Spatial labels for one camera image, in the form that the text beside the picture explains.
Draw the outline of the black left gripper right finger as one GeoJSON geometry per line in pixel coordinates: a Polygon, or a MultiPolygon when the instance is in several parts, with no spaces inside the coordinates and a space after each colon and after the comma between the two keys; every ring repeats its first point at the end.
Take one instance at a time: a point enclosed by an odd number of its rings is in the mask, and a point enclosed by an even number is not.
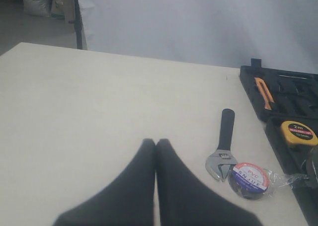
{"type": "Polygon", "coordinates": [[[156,146],[160,223],[163,226],[259,226],[253,213],[203,184],[182,162],[168,139],[156,146]]]}

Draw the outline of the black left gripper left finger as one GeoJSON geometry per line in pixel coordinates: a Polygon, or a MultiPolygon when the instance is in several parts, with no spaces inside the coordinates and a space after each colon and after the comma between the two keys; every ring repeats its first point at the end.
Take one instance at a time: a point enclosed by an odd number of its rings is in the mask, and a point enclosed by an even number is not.
{"type": "Polygon", "coordinates": [[[155,143],[144,139],[127,167],[102,191],[56,219],[56,226],[154,225],[155,143]]]}

